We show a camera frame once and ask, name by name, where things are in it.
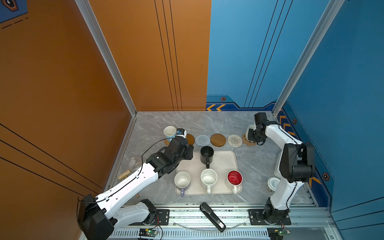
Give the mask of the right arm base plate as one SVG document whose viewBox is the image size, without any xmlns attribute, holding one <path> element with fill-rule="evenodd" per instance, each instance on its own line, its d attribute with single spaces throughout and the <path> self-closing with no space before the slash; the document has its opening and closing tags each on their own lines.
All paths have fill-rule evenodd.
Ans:
<svg viewBox="0 0 384 240">
<path fill-rule="evenodd" d="M 265 210 L 262 209 L 249 209 L 249 219 L 252 226 L 290 226 L 292 224 L 290 216 L 280 217 L 275 223 L 270 223 L 265 219 Z"/>
</svg>

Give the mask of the white multicolour woven coaster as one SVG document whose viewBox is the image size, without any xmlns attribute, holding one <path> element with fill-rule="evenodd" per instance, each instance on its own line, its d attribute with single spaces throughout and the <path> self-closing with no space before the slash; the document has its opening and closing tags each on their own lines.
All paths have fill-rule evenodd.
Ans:
<svg viewBox="0 0 384 240">
<path fill-rule="evenodd" d="M 238 135 L 230 135 L 228 137 L 228 144 L 233 148 L 238 148 L 243 144 L 243 139 Z"/>
</svg>

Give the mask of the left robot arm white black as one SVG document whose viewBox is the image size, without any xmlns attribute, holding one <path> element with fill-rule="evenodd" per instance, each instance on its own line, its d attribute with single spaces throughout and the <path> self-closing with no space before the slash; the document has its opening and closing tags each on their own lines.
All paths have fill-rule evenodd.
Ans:
<svg viewBox="0 0 384 240">
<path fill-rule="evenodd" d="M 170 174 L 182 160 L 193 158 L 194 147 L 185 136 L 177 135 L 170 144 L 142 162 L 142 166 L 115 187 L 93 197 L 78 199 L 77 223 L 88 240 L 106 240 L 114 230 L 134 223 L 150 224 L 156 207 L 142 200 L 131 207 L 124 204 L 146 186 Z"/>
</svg>

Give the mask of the round wooden coaster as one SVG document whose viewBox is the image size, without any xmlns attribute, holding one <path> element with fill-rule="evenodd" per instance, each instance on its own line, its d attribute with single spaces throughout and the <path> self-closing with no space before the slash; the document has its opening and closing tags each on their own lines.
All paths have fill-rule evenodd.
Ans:
<svg viewBox="0 0 384 240">
<path fill-rule="evenodd" d="M 223 147 L 227 139 L 224 135 L 222 134 L 213 134 L 210 138 L 211 144 L 215 147 Z"/>
</svg>

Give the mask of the light blue mug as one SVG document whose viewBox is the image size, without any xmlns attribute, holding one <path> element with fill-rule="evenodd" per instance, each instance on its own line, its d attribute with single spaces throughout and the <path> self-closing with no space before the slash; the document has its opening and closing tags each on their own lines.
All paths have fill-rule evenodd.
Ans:
<svg viewBox="0 0 384 240">
<path fill-rule="evenodd" d="M 177 134 L 177 129 L 174 126 L 167 126 L 164 128 L 163 133 L 165 135 L 165 140 L 170 142 L 172 139 L 175 138 Z"/>
</svg>

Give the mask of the glossy dark brown coaster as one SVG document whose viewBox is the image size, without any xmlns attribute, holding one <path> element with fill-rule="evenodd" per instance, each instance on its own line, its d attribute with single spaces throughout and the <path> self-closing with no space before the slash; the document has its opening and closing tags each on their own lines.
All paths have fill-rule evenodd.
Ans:
<svg viewBox="0 0 384 240">
<path fill-rule="evenodd" d="M 186 139 L 188 140 L 188 144 L 193 146 L 195 143 L 195 137 L 191 134 L 187 134 Z"/>
</svg>

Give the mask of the cork paw print coaster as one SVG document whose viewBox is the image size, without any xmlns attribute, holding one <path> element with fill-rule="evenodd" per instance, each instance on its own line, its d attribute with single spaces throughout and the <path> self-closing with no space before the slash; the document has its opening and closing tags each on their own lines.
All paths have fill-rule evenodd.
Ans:
<svg viewBox="0 0 384 240">
<path fill-rule="evenodd" d="M 246 136 L 245 135 L 242 135 L 242 140 L 243 140 L 243 143 L 248 146 L 248 147 L 251 147 L 251 146 L 257 146 L 258 144 L 257 143 L 253 143 L 253 142 L 250 142 L 246 139 Z"/>
</svg>

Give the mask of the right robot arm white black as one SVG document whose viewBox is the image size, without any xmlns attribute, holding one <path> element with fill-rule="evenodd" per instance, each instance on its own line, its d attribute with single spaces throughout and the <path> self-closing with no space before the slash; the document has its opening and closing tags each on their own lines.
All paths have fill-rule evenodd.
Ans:
<svg viewBox="0 0 384 240">
<path fill-rule="evenodd" d="M 254 120 L 255 126 L 246 131 L 246 140 L 261 146 L 270 139 L 281 149 L 275 167 L 275 176 L 280 182 L 264 210 L 267 223 L 279 224 L 289 215 L 297 191 L 315 176 L 315 148 L 294 138 L 278 122 L 269 121 L 266 113 L 255 114 Z"/>
</svg>

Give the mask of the black mug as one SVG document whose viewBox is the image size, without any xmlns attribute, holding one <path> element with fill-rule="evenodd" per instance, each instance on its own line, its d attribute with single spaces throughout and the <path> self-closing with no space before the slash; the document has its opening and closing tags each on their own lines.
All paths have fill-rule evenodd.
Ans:
<svg viewBox="0 0 384 240">
<path fill-rule="evenodd" d="M 209 169 L 213 161 L 214 149 L 209 146 L 204 146 L 201 148 L 200 153 L 201 153 L 201 157 L 200 157 L 201 163 L 204 164 L 207 169 Z"/>
</svg>

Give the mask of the red inside white mug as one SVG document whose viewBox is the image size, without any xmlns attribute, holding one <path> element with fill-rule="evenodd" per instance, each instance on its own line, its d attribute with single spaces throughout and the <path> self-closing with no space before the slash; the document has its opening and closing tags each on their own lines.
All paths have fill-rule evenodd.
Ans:
<svg viewBox="0 0 384 240">
<path fill-rule="evenodd" d="M 226 176 L 226 186 L 232 194 L 238 194 L 243 183 L 243 176 L 239 171 L 231 170 Z"/>
</svg>

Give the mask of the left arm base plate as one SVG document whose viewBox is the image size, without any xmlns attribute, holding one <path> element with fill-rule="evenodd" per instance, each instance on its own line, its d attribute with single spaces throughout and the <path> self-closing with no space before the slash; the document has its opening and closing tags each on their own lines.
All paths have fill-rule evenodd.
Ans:
<svg viewBox="0 0 384 240">
<path fill-rule="evenodd" d="M 159 224 L 160 226 L 167 226 L 170 220 L 170 210 L 169 209 L 157 209 L 156 214 L 153 215 L 151 221 L 145 220 L 143 223 L 133 223 L 131 226 L 155 226 Z"/>
</svg>

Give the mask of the blue grey woven coaster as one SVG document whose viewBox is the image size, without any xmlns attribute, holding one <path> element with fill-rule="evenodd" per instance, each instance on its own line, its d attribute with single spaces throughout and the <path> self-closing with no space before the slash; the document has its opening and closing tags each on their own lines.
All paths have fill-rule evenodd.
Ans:
<svg viewBox="0 0 384 240">
<path fill-rule="evenodd" d="M 195 137 L 195 144 L 199 147 L 205 147 L 210 144 L 210 138 L 206 135 L 198 135 Z"/>
</svg>

